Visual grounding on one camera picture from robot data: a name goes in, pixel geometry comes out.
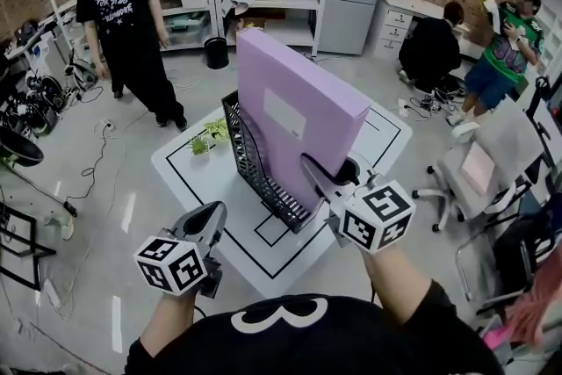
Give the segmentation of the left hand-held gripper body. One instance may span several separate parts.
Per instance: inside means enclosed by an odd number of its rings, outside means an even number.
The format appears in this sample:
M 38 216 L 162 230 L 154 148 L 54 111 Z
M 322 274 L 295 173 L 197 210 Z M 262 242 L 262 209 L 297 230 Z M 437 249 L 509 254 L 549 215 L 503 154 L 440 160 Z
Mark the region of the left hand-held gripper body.
M 178 224 L 149 236 L 133 258 L 149 286 L 174 296 L 195 288 L 213 298 L 222 279 L 220 263 L 213 256 L 221 235 L 221 226 Z

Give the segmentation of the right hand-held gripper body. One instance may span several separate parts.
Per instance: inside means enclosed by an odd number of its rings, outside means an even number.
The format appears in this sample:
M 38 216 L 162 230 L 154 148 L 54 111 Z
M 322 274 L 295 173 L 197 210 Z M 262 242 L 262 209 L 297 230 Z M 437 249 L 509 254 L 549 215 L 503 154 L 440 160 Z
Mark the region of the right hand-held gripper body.
M 328 225 L 341 246 L 352 243 L 376 254 L 406 235 L 416 205 L 397 181 L 373 174 L 357 187 L 337 191 L 329 209 Z

